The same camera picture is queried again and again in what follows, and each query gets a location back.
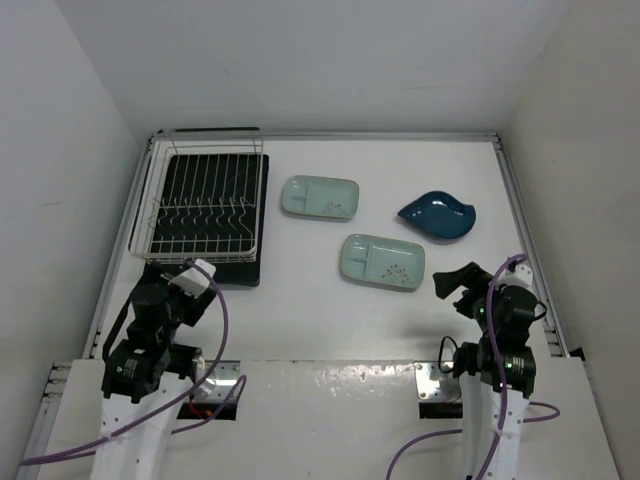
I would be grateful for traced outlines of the dark blue leaf dish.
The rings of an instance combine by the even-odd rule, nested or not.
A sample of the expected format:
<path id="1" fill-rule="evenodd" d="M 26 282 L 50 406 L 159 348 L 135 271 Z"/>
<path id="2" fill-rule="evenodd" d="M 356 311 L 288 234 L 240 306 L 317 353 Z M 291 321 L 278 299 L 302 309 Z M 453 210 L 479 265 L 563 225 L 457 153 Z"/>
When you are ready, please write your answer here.
<path id="1" fill-rule="evenodd" d="M 397 216 L 428 237 L 457 240 L 468 234 L 477 220 L 476 209 L 444 191 L 430 191 L 402 207 Z"/>

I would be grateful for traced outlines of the light green plate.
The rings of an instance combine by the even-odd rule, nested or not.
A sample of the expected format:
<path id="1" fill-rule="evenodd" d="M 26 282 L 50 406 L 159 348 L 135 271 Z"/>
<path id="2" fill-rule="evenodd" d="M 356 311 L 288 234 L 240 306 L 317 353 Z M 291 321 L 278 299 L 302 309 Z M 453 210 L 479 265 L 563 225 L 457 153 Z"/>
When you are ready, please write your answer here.
<path id="1" fill-rule="evenodd" d="M 281 195 L 281 208 L 290 214 L 352 219 L 359 207 L 360 187 L 349 179 L 294 175 L 287 179 Z"/>
<path id="2" fill-rule="evenodd" d="M 402 291 L 415 291 L 422 285 L 425 266 L 422 246 L 366 234 L 349 235 L 340 254 L 344 277 Z"/>

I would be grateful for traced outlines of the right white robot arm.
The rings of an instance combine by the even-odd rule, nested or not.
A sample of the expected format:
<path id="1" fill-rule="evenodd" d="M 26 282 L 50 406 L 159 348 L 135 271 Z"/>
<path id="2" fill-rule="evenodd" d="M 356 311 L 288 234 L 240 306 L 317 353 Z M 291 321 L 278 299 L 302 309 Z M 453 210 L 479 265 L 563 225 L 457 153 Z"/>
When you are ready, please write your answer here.
<path id="1" fill-rule="evenodd" d="M 455 351 L 451 376 L 461 389 L 463 479 L 514 479 L 524 415 L 536 377 L 527 345 L 531 325 L 541 318 L 527 256 L 507 258 L 491 274 L 477 263 L 433 275 L 435 294 L 457 313 L 476 321 L 481 337 Z"/>

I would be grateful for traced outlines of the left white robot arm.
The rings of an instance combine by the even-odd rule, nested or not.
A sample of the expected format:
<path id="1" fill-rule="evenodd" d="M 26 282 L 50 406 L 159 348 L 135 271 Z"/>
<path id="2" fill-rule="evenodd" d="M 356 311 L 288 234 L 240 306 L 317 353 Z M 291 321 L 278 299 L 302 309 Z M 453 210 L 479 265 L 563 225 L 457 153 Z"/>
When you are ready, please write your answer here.
<path id="1" fill-rule="evenodd" d="M 203 376 L 198 347 L 174 338 L 215 297 L 215 266 L 198 259 L 173 276 L 151 266 L 137 282 L 103 344 L 101 427 L 94 479 L 157 479 L 186 393 Z"/>

